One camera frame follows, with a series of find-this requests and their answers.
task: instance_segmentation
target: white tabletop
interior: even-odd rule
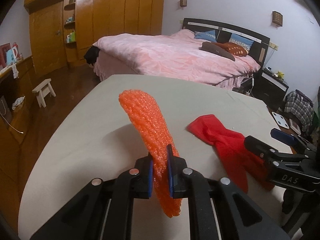
[[[278,126],[260,100],[184,80],[114,75],[75,107],[36,162],[19,210],[22,240],[30,239],[91,179],[114,179],[132,168],[137,158],[147,155],[139,133],[118,101],[118,95],[126,89],[141,89],[156,99],[180,156],[207,178],[219,179],[227,174],[215,150],[185,130],[204,114],[215,114],[226,128],[291,153],[288,146],[271,138],[270,130]],[[275,187],[267,192],[249,174],[247,177],[248,195],[280,222],[284,189]],[[189,239],[188,201],[182,201],[179,217],[169,219],[154,194],[150,200],[135,200],[132,239]]]

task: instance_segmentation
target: dark brown cushion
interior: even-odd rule
[[[203,42],[200,49],[236,61],[235,57],[231,53],[225,51],[223,48],[212,42]]]
[[[244,57],[244,56],[247,56],[248,54],[248,51],[244,47],[232,42],[226,42],[226,43],[214,42],[214,44],[224,49],[225,51],[230,52],[232,55],[235,55],[235,56]]]

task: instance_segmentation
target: white wall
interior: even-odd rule
[[[23,6],[24,0],[16,0],[0,25],[0,45],[16,42],[23,57],[31,55],[29,36],[29,14]]]
[[[271,25],[272,11],[283,14],[283,27]],[[225,22],[270,37],[279,50],[267,66],[284,72],[289,91],[299,89],[312,100],[316,97],[320,86],[320,27],[312,13],[294,0],[188,0],[184,9],[179,0],[164,0],[162,34],[180,30],[179,20],[184,18]]]

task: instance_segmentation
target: red fabric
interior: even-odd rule
[[[263,160],[244,147],[244,136],[241,133],[226,129],[213,114],[198,117],[187,126],[187,130],[205,143],[216,147],[229,178],[245,193],[248,192],[245,171],[265,189],[273,189],[274,185],[266,182],[267,169]]]

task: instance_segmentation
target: plaid fabric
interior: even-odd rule
[[[302,131],[308,132],[312,124],[313,108],[296,91],[292,91],[286,96],[284,111],[294,114],[302,124]]]

